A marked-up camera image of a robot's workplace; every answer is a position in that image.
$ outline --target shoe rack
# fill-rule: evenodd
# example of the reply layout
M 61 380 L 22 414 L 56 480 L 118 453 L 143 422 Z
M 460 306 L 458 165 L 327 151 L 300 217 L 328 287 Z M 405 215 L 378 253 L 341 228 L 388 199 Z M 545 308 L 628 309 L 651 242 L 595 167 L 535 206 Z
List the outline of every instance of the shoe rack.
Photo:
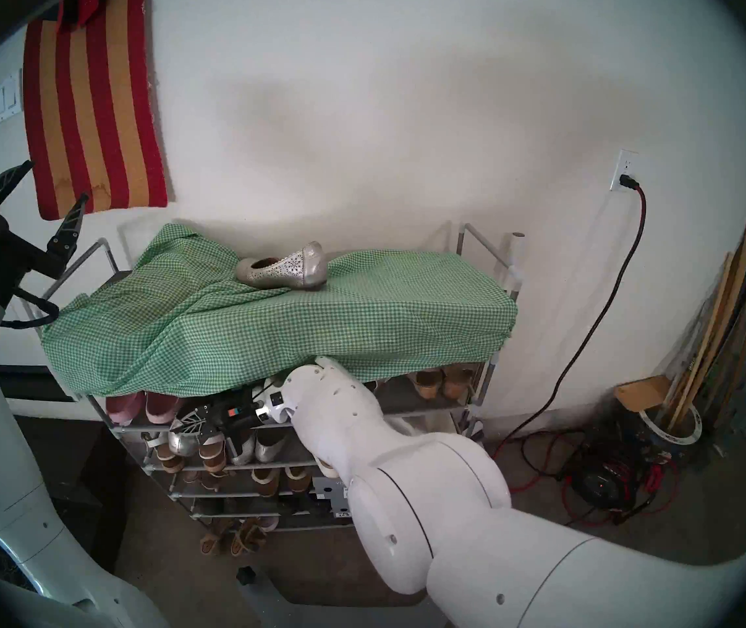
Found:
M 403 419 L 406 424 L 400 427 L 416 433 L 425 431 L 458 432 L 458 428 L 465 428 L 467 424 L 460 424 L 468 412 L 471 391 L 460 400 L 450 400 L 442 396 L 442 391 L 431 400 L 423 399 L 416 393 L 412 381 L 406 376 L 391 378 L 377 387 L 374 392 L 379 399 L 385 418 Z M 218 486 L 218 490 L 210 490 L 198 479 L 192 479 L 188 473 L 206 473 L 201 458 L 194 455 L 186 458 L 186 465 L 179 472 L 170 474 L 155 456 L 154 450 L 147 448 L 141 438 L 144 432 L 159 432 L 160 425 L 151 425 L 144 414 L 138 414 L 129 425 L 115 425 L 108 418 L 102 406 L 93 397 L 88 401 L 107 424 L 111 433 L 123 444 L 128 454 L 140 465 L 147 476 L 152 477 L 164 493 L 177 504 L 180 504 L 189 516 L 205 526 L 215 517 L 232 517 L 245 519 L 247 517 L 279 516 L 279 525 L 275 531 L 305 531 L 311 529 L 340 528 L 352 526 L 349 508 L 341 503 L 346 499 L 345 487 L 340 479 L 329 479 L 320 471 L 318 463 L 294 434 L 291 424 L 265 425 L 264 429 L 287 427 L 289 436 L 273 462 L 262 463 L 253 461 L 244 465 L 225 466 L 226 477 L 217 480 L 207 480 Z M 284 507 L 283 498 L 291 496 L 285 475 L 286 467 L 304 467 L 313 477 L 307 495 L 319 508 L 318 513 L 297 511 L 288 513 Z M 251 477 L 254 469 L 280 469 L 280 486 L 277 495 L 260 497 L 256 492 L 256 483 Z
M 515 300 L 521 289 L 523 277 L 513 264 L 513 250 L 521 243 L 524 235 L 518 232 L 508 235 L 509 244 L 504 251 L 501 251 L 489 243 L 471 224 L 462 224 L 458 235 L 458 254 L 462 254 L 466 232 L 469 232 L 505 268 L 500 285 Z M 77 271 L 98 248 L 103 248 L 114 272 L 107 284 L 119 281 L 130 274 L 130 271 L 120 271 L 117 268 L 107 241 L 99 239 L 50 286 L 43 298 L 50 299 L 68 277 Z M 26 302 L 24 302 L 24 308 L 31 319 L 35 318 L 34 311 Z M 37 332 L 41 335 L 41 329 L 37 329 Z M 397 425 L 400 425 L 400 431 L 458 432 L 479 441 L 482 437 L 482 430 L 474 412 L 482 405 L 486 396 L 497 358 L 498 353 L 495 353 L 488 361 L 469 366 L 473 371 L 473 378 L 467 391 L 458 400 L 445 398 L 442 395 L 442 389 L 433 399 L 425 399 L 417 393 L 413 382 L 407 376 L 390 378 L 380 383 L 374 393 L 385 418 L 404 421 L 395 421 Z M 226 477 L 221 477 L 217 481 L 218 490 L 210 490 L 202 485 L 200 476 L 195 480 L 189 480 L 191 477 L 188 473 L 204 471 L 203 463 L 198 455 L 188 457 L 181 471 L 170 474 L 164 470 L 154 450 L 147 447 L 142 434 L 166 431 L 165 426 L 150 424 L 145 414 L 138 414 L 129 425 L 115 425 L 93 396 L 83 397 L 76 393 L 68 393 L 76 400 L 87 399 L 102 422 L 123 444 L 128 454 L 140 465 L 146 475 L 152 477 L 164 493 L 173 502 L 183 507 L 190 517 L 205 526 L 209 526 L 215 517 L 244 520 L 248 517 L 274 516 L 280 517 L 275 531 L 305 531 L 352 526 L 349 508 L 342 503 L 342 500 L 346 499 L 343 483 L 340 479 L 329 479 L 323 476 L 313 455 L 294 435 L 294 430 L 289 423 L 265 426 L 266 428 L 288 427 L 291 434 L 273 462 L 254 461 L 244 465 L 228 463 L 224 469 Z M 313 484 L 306 495 L 310 496 L 314 502 L 313 505 L 309 505 L 314 509 L 313 511 L 290 513 L 289 505 L 284 504 L 283 498 L 292 496 L 284 472 L 287 467 L 304 467 L 312 475 Z M 256 482 L 252 480 L 251 471 L 271 468 L 281 469 L 279 489 L 272 497 L 261 497 L 256 491 Z

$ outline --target light switch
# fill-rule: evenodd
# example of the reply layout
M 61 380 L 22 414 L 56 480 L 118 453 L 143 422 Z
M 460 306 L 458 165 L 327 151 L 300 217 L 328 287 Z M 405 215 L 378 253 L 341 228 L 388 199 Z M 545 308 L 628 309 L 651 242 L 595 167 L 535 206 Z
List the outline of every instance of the light switch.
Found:
M 21 111 L 20 73 L 10 74 L 0 84 L 0 123 Z

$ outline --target white wall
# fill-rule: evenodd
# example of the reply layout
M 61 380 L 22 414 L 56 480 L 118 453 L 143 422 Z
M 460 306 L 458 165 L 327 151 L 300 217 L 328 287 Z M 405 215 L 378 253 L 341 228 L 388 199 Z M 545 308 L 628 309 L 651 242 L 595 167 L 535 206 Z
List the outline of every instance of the white wall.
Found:
M 745 223 L 746 37 L 715 0 L 152 0 L 147 12 L 174 202 L 88 216 L 81 246 L 107 235 L 134 259 L 170 219 L 244 255 L 310 239 L 453 250 L 461 221 L 498 243 L 523 231 L 520 316 L 488 414 L 543 403 L 612 287 L 639 216 L 636 195 L 608 191 L 620 148 L 640 153 L 646 233 L 555 407 L 652 374 Z M 22 49 L 23 33 L 0 48 L 0 76 Z M 0 125 L 0 170 L 26 157 L 16 116 Z M 5 208 L 33 242 L 55 227 L 31 180 Z M 495 267 L 473 240 L 466 256 Z

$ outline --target pink shoe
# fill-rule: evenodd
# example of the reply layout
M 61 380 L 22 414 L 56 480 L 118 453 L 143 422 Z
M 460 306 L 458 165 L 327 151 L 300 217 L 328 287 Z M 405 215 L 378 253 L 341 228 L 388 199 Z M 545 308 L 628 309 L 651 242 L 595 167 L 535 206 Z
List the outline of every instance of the pink shoe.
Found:
M 146 417 L 149 423 L 168 425 L 172 423 L 175 414 L 181 409 L 183 399 L 166 393 L 146 393 Z
M 123 396 L 108 396 L 106 412 L 116 425 L 128 425 L 146 404 L 146 392 L 126 393 Z

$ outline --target electrical outlet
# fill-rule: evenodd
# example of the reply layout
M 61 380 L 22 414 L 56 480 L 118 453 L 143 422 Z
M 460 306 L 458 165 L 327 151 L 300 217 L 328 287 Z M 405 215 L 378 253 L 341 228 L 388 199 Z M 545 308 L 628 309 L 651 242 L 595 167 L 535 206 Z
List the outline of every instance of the electrical outlet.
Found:
M 634 172 L 634 163 L 637 161 L 637 153 L 632 151 L 620 149 L 620 155 L 617 157 L 617 168 L 614 169 L 614 177 L 612 178 L 612 187 L 610 191 L 631 191 L 630 188 L 623 187 L 620 185 L 620 176 L 628 175 L 633 179 L 637 179 Z

